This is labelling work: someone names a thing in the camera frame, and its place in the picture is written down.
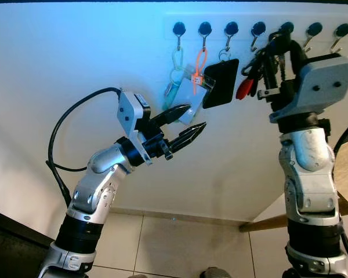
metal hook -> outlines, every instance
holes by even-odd
[[[338,42],[348,34],[348,24],[344,23],[340,25],[335,31],[334,31],[334,36],[335,36],[335,42],[332,44],[330,47],[330,53],[337,53],[341,51],[343,48],[339,47],[338,49],[334,50],[334,47],[338,44]]]
[[[251,29],[251,34],[253,35],[254,39],[253,42],[251,43],[250,51],[254,52],[258,48],[255,45],[256,39],[262,35],[266,31],[266,25],[264,22],[259,21],[254,24],[253,28]]]
[[[230,41],[231,41],[231,38],[237,34],[238,32],[238,25],[236,22],[232,21],[232,22],[229,22],[226,26],[226,28],[224,29],[224,33],[226,34],[227,36],[227,42],[226,42],[226,47],[224,48],[225,51],[229,51],[230,50]]]
[[[199,29],[198,29],[198,33],[200,34],[200,36],[202,36],[203,40],[202,40],[202,51],[205,52],[206,49],[206,38],[208,35],[210,35],[212,29],[211,29],[211,25],[210,23],[208,23],[207,21],[201,23]]]
[[[180,50],[180,37],[186,32],[183,22],[177,22],[173,27],[173,33],[178,37],[177,51]]]
[[[308,52],[312,49],[312,47],[307,47],[308,43],[314,36],[317,36],[322,31],[322,24],[319,22],[312,23],[306,30],[307,40],[303,44],[303,49],[305,52]]]

black pouch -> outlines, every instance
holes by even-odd
[[[238,59],[222,61],[205,68],[204,75],[215,80],[212,91],[204,97],[203,109],[230,103],[238,69]]]

white wall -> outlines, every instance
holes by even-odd
[[[0,213],[55,239],[66,205],[49,184],[0,130]]]
[[[168,22],[186,23],[182,39],[184,64],[194,63],[202,40],[197,28],[213,25],[207,39],[207,65],[218,61],[224,47],[222,30],[230,20],[240,32],[231,53],[240,67],[249,51],[252,23],[264,20],[267,32],[295,23],[300,43],[307,26],[320,20],[322,34],[313,39],[310,56],[328,53],[337,25],[348,21],[348,5],[310,3],[28,3],[0,5],[0,128],[51,179],[44,164],[55,122],[77,100],[107,86],[142,93],[152,115],[161,112],[164,90],[176,46]],[[262,45],[266,36],[258,41]],[[340,43],[348,54],[348,36]],[[236,87],[242,81],[238,76]],[[116,96],[98,97],[73,113],[55,146],[55,161],[82,167],[91,154],[123,135],[115,118]],[[283,191],[278,164],[280,135],[269,123],[264,101],[247,98],[201,110],[194,123],[207,121],[203,134],[167,162],[139,167],[119,188],[116,207],[164,211],[232,220],[252,220]],[[331,144],[348,125],[348,95],[323,114],[332,122]],[[164,128],[174,138],[186,128]],[[62,173],[75,187],[81,174]],[[61,195],[54,195],[61,202]]]

silver robot arm segment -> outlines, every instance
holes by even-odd
[[[191,126],[168,141],[160,127],[179,119],[190,105],[178,105],[150,119],[151,110],[143,96],[125,91],[118,96],[117,118],[128,138],[121,137],[91,157],[38,278],[86,278],[111,204],[125,176],[144,162],[152,164],[153,157],[164,155],[171,159],[173,153],[191,143],[206,126],[206,123]]]
[[[296,75],[291,80],[285,80],[286,52],[290,52]],[[278,66],[280,87],[275,76]],[[267,46],[242,72],[256,83],[263,78],[266,90],[258,91],[258,99],[271,103],[270,122],[277,123],[282,133],[279,160],[285,173],[289,232],[285,249],[293,266],[282,277],[348,278],[332,178],[335,157],[327,144],[331,127],[328,119],[318,119],[348,91],[348,57],[335,53],[307,58],[300,45],[291,40],[290,32],[279,30],[270,34]]]

